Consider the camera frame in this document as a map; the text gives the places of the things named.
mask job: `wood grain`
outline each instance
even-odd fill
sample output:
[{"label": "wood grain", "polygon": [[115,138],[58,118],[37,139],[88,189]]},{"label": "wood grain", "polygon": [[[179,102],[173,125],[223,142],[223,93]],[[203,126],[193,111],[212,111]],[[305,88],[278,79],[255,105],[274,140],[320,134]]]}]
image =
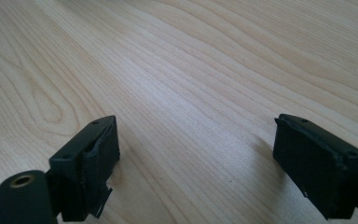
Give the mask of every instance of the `wood grain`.
[{"label": "wood grain", "polygon": [[358,223],[272,159],[280,113],[358,147],[358,1],[0,0],[0,183],[117,116],[86,223]]}]

